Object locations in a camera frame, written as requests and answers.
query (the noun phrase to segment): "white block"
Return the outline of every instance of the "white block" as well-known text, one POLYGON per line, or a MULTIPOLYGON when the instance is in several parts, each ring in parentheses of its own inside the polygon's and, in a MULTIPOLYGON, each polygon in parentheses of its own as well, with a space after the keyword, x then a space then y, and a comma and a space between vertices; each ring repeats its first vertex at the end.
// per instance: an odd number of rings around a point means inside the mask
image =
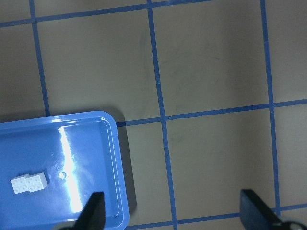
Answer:
POLYGON ((47 181, 43 172, 34 174, 32 176, 28 176, 25 179, 25 183, 28 187, 28 190, 31 192, 35 192, 37 190, 41 190, 47 187, 47 181))
POLYGON ((25 180, 28 178, 29 174, 17 176, 11 179, 11 184, 14 189, 15 194, 22 193, 28 191, 28 185, 26 184, 25 180))

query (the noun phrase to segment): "blue tray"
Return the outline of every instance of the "blue tray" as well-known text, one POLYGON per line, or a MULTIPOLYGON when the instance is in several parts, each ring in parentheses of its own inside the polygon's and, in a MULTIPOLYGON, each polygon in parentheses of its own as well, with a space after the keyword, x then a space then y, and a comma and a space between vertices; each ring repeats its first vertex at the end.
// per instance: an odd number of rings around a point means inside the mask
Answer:
POLYGON ((102 111, 0 123, 0 229, 51 230, 103 191, 106 230, 129 221, 117 127, 102 111), (48 186, 15 194, 10 180, 44 172, 48 186))

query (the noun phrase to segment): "black object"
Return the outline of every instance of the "black object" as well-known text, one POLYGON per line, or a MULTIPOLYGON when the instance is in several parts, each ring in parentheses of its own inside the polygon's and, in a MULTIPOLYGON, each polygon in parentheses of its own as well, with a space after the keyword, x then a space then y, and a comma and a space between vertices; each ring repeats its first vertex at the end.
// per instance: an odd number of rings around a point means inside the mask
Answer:
POLYGON ((92 193, 73 227, 60 230, 102 230, 106 223, 105 198, 103 192, 92 193))
POLYGON ((251 189, 242 189, 240 219, 246 230, 307 230, 301 223, 282 222, 251 189))

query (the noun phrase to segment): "small white object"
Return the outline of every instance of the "small white object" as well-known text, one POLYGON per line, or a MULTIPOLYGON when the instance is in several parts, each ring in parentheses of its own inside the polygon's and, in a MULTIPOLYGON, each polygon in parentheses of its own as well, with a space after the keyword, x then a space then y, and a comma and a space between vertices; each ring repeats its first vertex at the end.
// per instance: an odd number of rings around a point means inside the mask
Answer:
POLYGON ((30 193, 47 187, 47 181, 43 172, 28 176, 25 179, 25 183, 28 185, 30 193))
POLYGON ((35 192, 47 187, 47 181, 43 172, 30 176, 29 174, 17 176, 11 179, 15 194, 29 191, 35 192))
POLYGON ((29 176, 29 174, 17 176, 11 179, 11 184, 13 186, 15 194, 23 193, 28 191, 28 186, 25 183, 25 179, 29 176))

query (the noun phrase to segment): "white cube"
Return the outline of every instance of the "white cube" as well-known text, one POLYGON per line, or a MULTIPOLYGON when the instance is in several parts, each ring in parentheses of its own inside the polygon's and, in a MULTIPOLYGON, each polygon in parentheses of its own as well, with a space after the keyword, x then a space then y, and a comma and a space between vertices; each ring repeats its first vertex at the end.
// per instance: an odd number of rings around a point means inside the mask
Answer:
POLYGON ((30 193, 47 187, 47 181, 43 172, 28 176, 25 179, 25 183, 30 193))
POLYGON ((29 190, 28 185, 26 184, 26 181, 25 181, 26 178, 28 177, 29 177, 29 174, 26 174, 26 175, 17 176, 11 179, 11 184, 12 184, 15 194, 23 193, 29 190))

